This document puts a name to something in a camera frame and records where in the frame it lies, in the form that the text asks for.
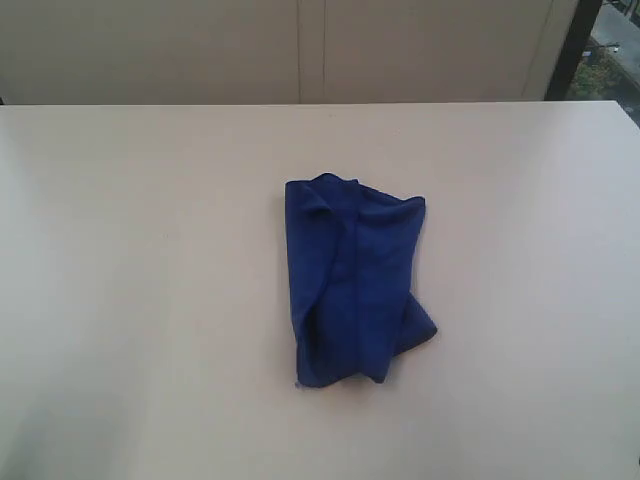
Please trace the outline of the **blue towel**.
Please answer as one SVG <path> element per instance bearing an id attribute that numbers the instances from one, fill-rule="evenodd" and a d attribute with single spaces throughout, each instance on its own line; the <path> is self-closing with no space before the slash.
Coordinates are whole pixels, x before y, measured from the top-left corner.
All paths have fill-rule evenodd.
<path id="1" fill-rule="evenodd" d="M 287 182 L 284 209 L 298 384 L 384 382 L 394 357 L 437 333 L 411 292 L 425 199 L 324 173 Z"/>

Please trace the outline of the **black window frame post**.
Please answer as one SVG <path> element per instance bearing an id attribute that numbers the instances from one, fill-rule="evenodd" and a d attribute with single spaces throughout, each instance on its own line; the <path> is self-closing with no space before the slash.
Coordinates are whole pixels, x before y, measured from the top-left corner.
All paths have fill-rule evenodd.
<path id="1" fill-rule="evenodd" d="M 579 0 L 577 2 L 576 10 L 545 92 L 545 101 L 565 99 L 602 3 L 602 0 Z"/>

